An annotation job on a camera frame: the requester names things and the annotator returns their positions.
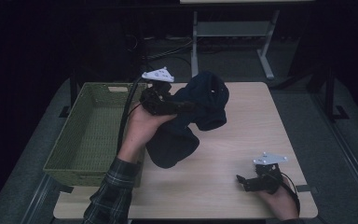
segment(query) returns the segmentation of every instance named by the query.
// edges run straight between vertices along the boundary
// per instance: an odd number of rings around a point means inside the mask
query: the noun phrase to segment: black cloth
[[[211,72],[201,72],[173,97],[175,102],[195,103],[192,112],[180,113],[162,124],[146,144],[151,160],[161,168],[171,168],[191,155],[200,140],[187,127],[195,123],[201,131],[210,131],[226,124],[225,106],[229,92],[224,81]]]

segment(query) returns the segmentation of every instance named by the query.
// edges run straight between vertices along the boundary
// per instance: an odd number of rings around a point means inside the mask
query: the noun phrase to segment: person's arm
[[[174,116],[152,116],[139,105],[128,122],[126,138],[121,150],[106,173],[103,182],[91,197],[83,223],[126,223],[131,193],[139,166],[140,150],[153,137],[159,125]]]
[[[287,178],[283,178],[284,183],[289,186]],[[267,204],[274,216],[281,221],[281,224],[304,223],[299,219],[296,203],[289,192],[282,186],[274,194],[266,191],[257,191],[256,194]]]

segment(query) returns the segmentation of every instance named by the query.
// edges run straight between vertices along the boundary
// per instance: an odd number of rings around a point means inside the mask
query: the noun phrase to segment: black cable
[[[191,49],[191,46],[189,44],[191,44],[191,42],[187,43],[184,46],[175,48],[175,49],[170,49],[170,50],[167,50],[165,52],[157,53],[155,55],[146,56],[146,58],[150,59],[150,60],[153,60],[153,59],[163,58],[165,56],[175,54],[175,53],[182,53],[182,52],[185,52],[185,50]]]
[[[287,186],[283,181],[281,181],[280,179],[276,178],[273,175],[270,175],[269,173],[264,173],[265,175],[268,175],[269,177],[271,177],[272,179],[274,179],[275,181],[277,181],[284,189],[286,189],[286,191],[289,193],[289,195],[292,197],[293,201],[295,201],[296,204],[296,208],[297,208],[297,212],[298,214],[300,214],[300,200],[298,199],[298,195],[297,195],[297,190],[296,190],[296,186],[293,183],[293,181],[284,173],[281,173],[283,175],[285,175],[291,182],[293,185],[293,188],[295,189],[295,191],[292,191],[292,189],[290,189],[289,186]]]
[[[201,41],[198,42],[200,42],[199,43],[200,54],[216,54],[228,49],[228,48],[224,49],[224,47],[220,43],[216,43],[216,41],[211,40],[211,38],[209,38],[208,40],[204,40],[202,42]]]
[[[184,58],[181,58],[181,57],[179,57],[179,56],[162,56],[162,57],[160,57],[160,58],[151,60],[151,62],[157,61],[157,60],[162,60],[162,59],[170,59],[170,58],[172,58],[172,59],[179,59],[179,60],[185,62],[185,63],[186,63],[188,66],[190,66],[190,68],[191,68],[191,63],[190,63],[188,60],[186,60],[186,59],[184,59]]]
[[[284,174],[284,173],[281,173],[281,174],[286,176],[286,178],[292,183],[293,189],[295,190],[295,194],[297,194],[296,185],[295,185],[295,183],[293,183],[292,179],[287,174]]]
[[[127,115],[127,118],[129,118],[129,117],[130,117],[130,114],[131,114],[138,106],[140,106],[144,101],[145,101],[145,100],[143,100],[140,104],[136,105],[136,106],[129,112],[129,114]]]
[[[126,104],[124,105],[123,114],[121,115],[120,129],[118,130],[116,154],[118,154],[118,152],[121,149],[121,145],[122,145],[122,142],[123,142],[124,129],[125,129],[126,124],[127,124],[127,119],[128,119],[129,110],[130,110],[133,95],[135,94],[135,91],[136,91],[136,89],[138,87],[138,83],[142,79],[143,79],[142,76],[140,76],[135,81],[133,81],[130,93],[129,93],[128,97],[127,97]]]

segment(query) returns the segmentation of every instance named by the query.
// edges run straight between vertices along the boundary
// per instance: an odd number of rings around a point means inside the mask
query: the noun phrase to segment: dark fabric
[[[84,214],[85,224],[126,223],[139,166],[115,158]]]
[[[210,72],[201,72],[173,97],[175,102],[195,103],[195,110],[181,113],[161,125],[146,144],[151,160],[161,168],[171,168],[191,155],[200,140],[187,127],[196,123],[201,131],[210,131],[227,122],[225,106],[229,92],[224,81]]]

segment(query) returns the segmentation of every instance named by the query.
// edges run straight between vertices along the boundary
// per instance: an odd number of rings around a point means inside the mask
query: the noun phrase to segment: metal frame
[[[322,115],[322,119],[324,120],[325,124],[327,125],[331,133],[336,138],[337,143],[339,144],[339,147],[341,149],[342,155],[345,159],[345,162],[347,163],[353,178],[358,184],[358,160],[353,154],[352,148],[345,140],[344,136],[342,135],[341,131],[337,127],[336,123],[332,122],[331,117],[325,113],[324,110],[325,105],[323,103],[323,100],[320,97],[318,97],[316,94],[312,94],[311,99],[313,103],[317,105],[319,113]]]
[[[191,76],[199,73],[197,57],[197,41],[199,36],[264,36],[266,41],[261,49],[257,50],[257,56],[263,66],[267,79],[273,79],[274,75],[269,66],[267,51],[275,24],[278,20],[280,10],[274,10],[270,21],[198,21],[197,11],[194,11],[193,20],[193,50],[191,52]]]

